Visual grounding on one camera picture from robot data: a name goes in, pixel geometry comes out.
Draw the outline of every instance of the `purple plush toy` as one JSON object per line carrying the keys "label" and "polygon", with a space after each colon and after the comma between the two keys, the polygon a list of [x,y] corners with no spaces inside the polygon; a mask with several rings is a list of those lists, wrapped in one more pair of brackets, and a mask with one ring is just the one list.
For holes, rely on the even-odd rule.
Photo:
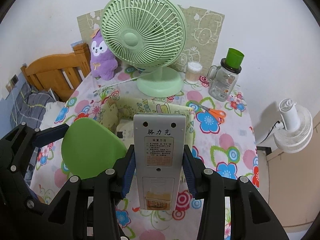
{"label": "purple plush toy", "polygon": [[101,77],[104,80],[112,79],[118,67],[116,57],[105,44],[100,30],[92,39],[90,67],[93,77]]}

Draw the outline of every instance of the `fan power cord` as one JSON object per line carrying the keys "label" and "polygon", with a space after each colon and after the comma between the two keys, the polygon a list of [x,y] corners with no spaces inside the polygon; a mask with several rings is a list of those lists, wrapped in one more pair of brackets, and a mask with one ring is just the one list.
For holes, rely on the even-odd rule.
{"label": "fan power cord", "polygon": [[272,132],[272,130],[276,127],[276,124],[277,124],[277,123],[280,123],[280,121],[276,121],[276,122],[275,122],[275,124],[274,124],[273,127],[271,128],[270,132],[268,133],[267,137],[266,137],[261,143],[263,143],[263,142],[268,138],[268,136],[270,135],[270,133]]}

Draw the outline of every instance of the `white remote control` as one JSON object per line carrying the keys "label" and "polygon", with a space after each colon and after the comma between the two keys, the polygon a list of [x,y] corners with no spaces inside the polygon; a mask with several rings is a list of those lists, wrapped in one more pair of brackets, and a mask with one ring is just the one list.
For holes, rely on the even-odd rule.
{"label": "white remote control", "polygon": [[140,208],[175,210],[186,132],[183,114],[133,117]]}

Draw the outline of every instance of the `tablecloth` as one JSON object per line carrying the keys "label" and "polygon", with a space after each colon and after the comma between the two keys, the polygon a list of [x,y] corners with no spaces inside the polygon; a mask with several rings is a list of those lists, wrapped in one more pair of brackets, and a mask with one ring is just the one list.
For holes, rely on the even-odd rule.
{"label": "tablecloth", "polygon": [[[244,175],[259,187],[256,144],[245,95],[240,91],[240,87],[235,87],[226,102],[219,102],[209,96],[209,82],[206,77],[200,76],[197,84],[185,82],[183,89],[176,95],[151,98],[137,89],[135,81],[119,83],[139,74],[133,67],[119,67],[116,76],[110,81],[96,79],[89,74],[61,109],[52,126],[62,123],[71,125],[82,117],[90,117],[100,122],[103,112],[101,110],[108,98],[117,100],[121,96],[159,101],[162,103],[159,106],[160,112],[170,112],[169,103],[190,106],[194,114],[194,120],[190,124],[194,141],[192,155],[222,176],[237,179]],[[195,105],[194,101],[222,110],[226,117],[224,120],[215,118]],[[145,111],[144,106],[141,106],[141,111]],[[71,176],[61,157],[61,142],[62,140],[50,143],[41,149],[31,181],[31,189],[47,204]],[[130,192],[117,206],[116,215],[124,233],[130,239],[193,240],[198,233],[202,205],[203,200],[193,199],[186,182],[181,181],[174,211],[141,210],[134,176]],[[224,239],[230,239],[228,198],[225,213]]]}

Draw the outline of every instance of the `jar handle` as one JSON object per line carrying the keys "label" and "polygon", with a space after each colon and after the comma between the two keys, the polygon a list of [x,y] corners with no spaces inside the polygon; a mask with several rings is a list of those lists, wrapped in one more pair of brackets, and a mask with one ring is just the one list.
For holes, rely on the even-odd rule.
{"label": "jar handle", "polygon": [[216,66],[216,65],[212,65],[209,68],[209,71],[207,74],[207,79],[209,82],[212,83],[212,81],[215,79],[218,69],[219,69],[219,66]]}

